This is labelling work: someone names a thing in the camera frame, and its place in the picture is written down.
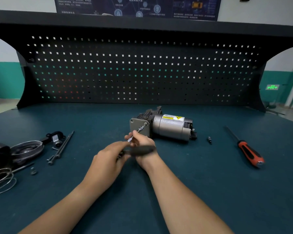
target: forearm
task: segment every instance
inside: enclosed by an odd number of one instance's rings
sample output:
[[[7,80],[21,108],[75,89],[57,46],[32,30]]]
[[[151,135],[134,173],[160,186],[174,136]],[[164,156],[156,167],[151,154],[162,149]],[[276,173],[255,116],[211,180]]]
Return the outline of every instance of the forearm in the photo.
[[[147,173],[170,234],[232,233],[160,158],[147,169]]]
[[[19,234],[68,234],[100,195],[81,183]]]

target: hand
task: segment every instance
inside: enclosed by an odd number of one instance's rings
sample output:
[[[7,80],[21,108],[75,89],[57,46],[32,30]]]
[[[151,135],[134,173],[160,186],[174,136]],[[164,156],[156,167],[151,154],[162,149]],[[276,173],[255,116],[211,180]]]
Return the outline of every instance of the hand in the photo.
[[[115,181],[130,155],[117,159],[118,154],[128,146],[128,142],[118,141],[108,145],[93,157],[90,168],[82,181],[84,187],[91,191],[100,191],[101,195]]]
[[[125,135],[125,139],[128,140],[133,136],[130,146],[139,146],[139,145],[155,145],[155,142],[145,135],[139,134],[137,131],[130,132],[128,135]],[[154,165],[161,161],[160,156],[157,152],[150,153],[144,156],[137,156],[136,160],[138,164],[148,173]]]

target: person's left hand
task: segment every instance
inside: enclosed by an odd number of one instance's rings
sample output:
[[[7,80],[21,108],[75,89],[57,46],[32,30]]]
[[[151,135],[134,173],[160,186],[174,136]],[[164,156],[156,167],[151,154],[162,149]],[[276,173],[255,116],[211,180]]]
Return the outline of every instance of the person's left hand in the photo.
[[[83,186],[90,192],[99,191],[99,195],[106,191],[113,184],[121,172],[121,168],[130,157],[130,155],[124,155],[117,159],[118,154],[129,145],[126,141],[118,141],[99,151],[93,157],[90,168],[82,181]]]

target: screwdriver handle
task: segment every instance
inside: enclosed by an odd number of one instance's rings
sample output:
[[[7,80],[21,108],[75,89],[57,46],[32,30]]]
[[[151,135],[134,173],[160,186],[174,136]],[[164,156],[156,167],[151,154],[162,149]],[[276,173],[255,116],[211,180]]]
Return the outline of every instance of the screwdriver handle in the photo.
[[[247,159],[250,160],[252,165],[260,168],[265,164],[265,160],[256,150],[250,147],[245,140],[239,140],[238,147],[242,150]]]

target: floor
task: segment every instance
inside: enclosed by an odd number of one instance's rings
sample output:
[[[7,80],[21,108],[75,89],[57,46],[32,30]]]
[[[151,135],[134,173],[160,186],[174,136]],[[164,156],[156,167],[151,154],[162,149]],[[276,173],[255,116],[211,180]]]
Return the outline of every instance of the floor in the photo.
[[[0,113],[15,108],[19,99],[0,98]]]
[[[7,110],[10,110],[12,108],[15,108],[17,103],[19,102],[19,99],[3,99],[0,98],[0,113],[5,112]],[[278,106],[275,109],[272,109],[275,112],[283,113],[285,115],[279,114],[278,116],[283,117],[285,119],[288,119],[290,121],[293,121],[293,109],[285,109],[280,106]]]

